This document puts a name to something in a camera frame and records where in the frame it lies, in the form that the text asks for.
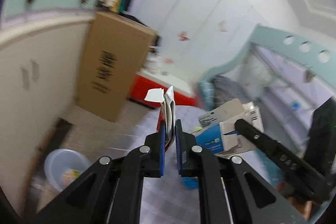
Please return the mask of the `white red paper box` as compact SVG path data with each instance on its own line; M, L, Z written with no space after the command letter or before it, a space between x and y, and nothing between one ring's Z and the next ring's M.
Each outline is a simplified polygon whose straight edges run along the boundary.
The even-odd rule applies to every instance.
M174 87L170 86L167 91L163 88L149 89L145 97L145 101L159 103L161 105L157 130L160 128L161 122L165 124L165 150L168 150L170 146L174 143L175 139L175 98L174 98Z

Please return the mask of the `blue white carton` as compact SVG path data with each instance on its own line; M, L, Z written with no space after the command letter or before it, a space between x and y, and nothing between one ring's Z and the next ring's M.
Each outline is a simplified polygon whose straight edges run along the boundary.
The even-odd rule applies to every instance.
M264 132L259 107L253 102L242 104L235 98L200 116L202 128L193 135L198 145L220 157L253 151L256 146L235 130L235 122L239 119Z

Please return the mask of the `light blue trash bin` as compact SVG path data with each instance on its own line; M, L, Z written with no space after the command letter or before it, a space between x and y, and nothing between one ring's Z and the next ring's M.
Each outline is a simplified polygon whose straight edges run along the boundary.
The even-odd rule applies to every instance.
M56 149L47 155L44 172L50 185L62 192L90 166L91 162L81 153L71 149Z

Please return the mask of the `red white storage bench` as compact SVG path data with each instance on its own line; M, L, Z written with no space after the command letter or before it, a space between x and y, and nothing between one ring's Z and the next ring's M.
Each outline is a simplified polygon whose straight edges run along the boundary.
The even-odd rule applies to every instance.
M129 93L129 99L147 107L158 108L159 103L145 101L147 91L150 89L162 88L166 91L170 86L174 87L174 98L176 105L196 106L195 94L192 86L171 74L151 74L141 69L133 82Z

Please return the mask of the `blue plaid pillow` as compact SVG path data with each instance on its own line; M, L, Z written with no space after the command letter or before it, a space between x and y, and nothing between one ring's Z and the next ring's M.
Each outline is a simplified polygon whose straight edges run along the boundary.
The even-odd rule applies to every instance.
M208 81L200 81L198 84L199 95L205 109L212 110L214 108L214 85Z

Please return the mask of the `grey folded blanket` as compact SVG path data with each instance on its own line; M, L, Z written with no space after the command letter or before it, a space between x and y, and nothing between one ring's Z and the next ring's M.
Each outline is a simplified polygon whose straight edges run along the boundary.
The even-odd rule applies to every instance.
M244 89L235 81L225 76L216 76L212 80L214 87L214 106L220 105L231 101L233 99L239 99L242 104L251 101Z

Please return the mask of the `grey checkered tablecloth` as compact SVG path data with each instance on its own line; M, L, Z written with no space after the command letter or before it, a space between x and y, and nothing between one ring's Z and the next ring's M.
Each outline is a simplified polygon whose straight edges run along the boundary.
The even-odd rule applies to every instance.
M181 118L181 112L196 110L196 107L177 106L176 120ZM183 129L180 142L180 176L198 179L201 223L291 223L301 217L240 156L217 157ZM139 222L143 179L160 177L159 147L158 130L124 158L110 223Z

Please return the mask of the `large brown cardboard box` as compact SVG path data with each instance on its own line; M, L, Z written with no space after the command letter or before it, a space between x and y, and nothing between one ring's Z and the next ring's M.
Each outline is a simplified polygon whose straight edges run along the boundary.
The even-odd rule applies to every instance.
M156 38L155 30L147 26L116 14L97 12L80 64L77 105L116 122Z

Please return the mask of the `pink butterfly sticker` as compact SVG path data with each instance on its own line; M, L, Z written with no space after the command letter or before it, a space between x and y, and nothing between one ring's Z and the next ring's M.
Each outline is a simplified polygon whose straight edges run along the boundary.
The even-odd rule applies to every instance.
M179 38L179 41L181 41L181 42L185 42L185 41L189 41L190 40L190 38L188 37L187 32L185 32L185 31L179 33L178 34L178 38Z

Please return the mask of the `white cabinet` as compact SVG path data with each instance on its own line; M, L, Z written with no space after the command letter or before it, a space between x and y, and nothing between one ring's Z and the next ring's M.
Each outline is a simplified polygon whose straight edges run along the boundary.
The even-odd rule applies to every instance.
M1 30L1 188L17 213L39 148L74 101L92 22L60 16Z

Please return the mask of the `teal bunk bed frame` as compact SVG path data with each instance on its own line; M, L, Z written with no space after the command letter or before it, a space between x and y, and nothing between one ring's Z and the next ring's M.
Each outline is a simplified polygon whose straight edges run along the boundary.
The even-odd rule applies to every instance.
M209 69L199 80L208 81L235 69L247 57L252 45L261 46L306 67L335 89L335 52L302 36L257 25L238 53L218 67Z

